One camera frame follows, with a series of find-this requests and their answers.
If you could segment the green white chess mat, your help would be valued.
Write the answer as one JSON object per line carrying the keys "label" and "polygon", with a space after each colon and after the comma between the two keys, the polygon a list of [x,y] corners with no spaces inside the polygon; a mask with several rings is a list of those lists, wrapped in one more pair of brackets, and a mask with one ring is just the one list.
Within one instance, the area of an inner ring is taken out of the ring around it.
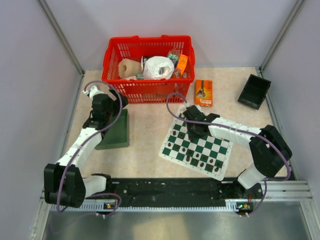
{"label": "green white chess mat", "polygon": [[[174,118],[158,155],[172,163],[222,181],[232,148],[233,143],[229,140],[212,136],[190,141],[186,123]],[[190,156],[189,161],[186,161],[186,156]]]}

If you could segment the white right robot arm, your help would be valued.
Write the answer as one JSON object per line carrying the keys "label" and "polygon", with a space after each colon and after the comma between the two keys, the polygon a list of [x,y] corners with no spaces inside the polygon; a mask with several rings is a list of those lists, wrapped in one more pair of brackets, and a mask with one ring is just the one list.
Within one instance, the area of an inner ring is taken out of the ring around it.
{"label": "white right robot arm", "polygon": [[272,179],[293,156],[279,131],[273,125],[249,127],[225,119],[218,114],[208,115],[197,105],[191,105],[182,113],[186,119],[189,137],[200,139],[206,136],[224,139],[250,150],[253,163],[245,169],[233,185],[233,192],[245,198],[252,187],[265,179]]}

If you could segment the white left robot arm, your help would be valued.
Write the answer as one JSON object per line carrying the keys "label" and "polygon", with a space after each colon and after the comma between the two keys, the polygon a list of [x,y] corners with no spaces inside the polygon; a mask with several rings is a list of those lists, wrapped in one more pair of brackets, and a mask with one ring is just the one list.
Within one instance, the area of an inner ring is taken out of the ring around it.
{"label": "white left robot arm", "polygon": [[84,178],[81,174],[81,168],[93,150],[105,139],[128,105],[128,99],[114,86],[108,84],[107,94],[97,84],[95,80],[84,87],[83,93],[92,101],[91,111],[76,141],[56,163],[47,164],[43,171],[44,200],[54,204],[60,213],[68,207],[79,208],[88,197],[109,198],[114,191],[113,185],[108,183],[109,175],[94,173]]}

